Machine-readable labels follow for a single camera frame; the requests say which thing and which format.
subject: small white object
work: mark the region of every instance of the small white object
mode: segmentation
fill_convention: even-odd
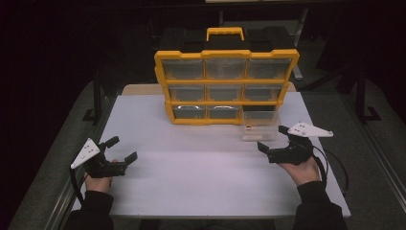
[[[332,131],[327,131],[307,123],[297,123],[287,131],[289,134],[302,137],[332,137]]]
[[[74,163],[71,165],[71,169],[73,170],[77,168],[79,165],[83,164],[84,162],[86,162],[99,152],[101,152],[101,150],[98,148],[95,142],[90,138],[87,139],[86,143],[84,144]]]

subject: white tabletop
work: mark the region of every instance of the white tabletop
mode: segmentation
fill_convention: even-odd
[[[256,142],[242,141],[241,126],[173,125],[164,102],[163,95],[119,96],[113,107],[101,142],[113,136],[121,141],[106,151],[106,158],[123,161],[136,150],[138,160],[125,176],[114,178],[111,215],[161,219],[295,215],[300,197],[292,179],[279,166],[268,163]],[[286,94],[280,116],[287,127],[299,121],[312,124],[300,93]],[[321,147],[318,138],[311,141]],[[287,137],[279,134],[278,141],[264,144],[284,148]],[[327,193],[349,217],[332,170]]]

